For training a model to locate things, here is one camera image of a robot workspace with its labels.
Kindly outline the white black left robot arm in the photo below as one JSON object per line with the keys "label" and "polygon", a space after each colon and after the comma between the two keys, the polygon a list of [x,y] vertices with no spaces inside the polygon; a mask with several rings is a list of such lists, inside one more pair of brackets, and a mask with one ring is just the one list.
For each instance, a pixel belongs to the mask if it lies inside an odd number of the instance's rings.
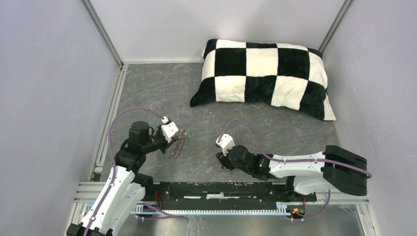
{"label": "white black left robot arm", "polygon": [[178,132],[170,120],[156,128],[144,121],[133,123],[98,198],[80,223],[69,225],[66,235],[116,236],[136,204],[154,196],[153,178],[139,173],[146,155],[165,153],[179,139]]}

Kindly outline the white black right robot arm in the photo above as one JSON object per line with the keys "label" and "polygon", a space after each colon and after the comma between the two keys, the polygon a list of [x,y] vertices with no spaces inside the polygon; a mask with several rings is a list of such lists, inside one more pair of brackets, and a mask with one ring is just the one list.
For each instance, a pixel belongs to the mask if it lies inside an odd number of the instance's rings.
{"label": "white black right robot arm", "polygon": [[367,160],[339,146],[328,145],[318,153],[281,156],[253,154],[238,145],[216,155],[223,169],[238,169],[255,179],[286,178],[284,195],[291,201],[302,195],[338,190],[353,196],[367,195]]}

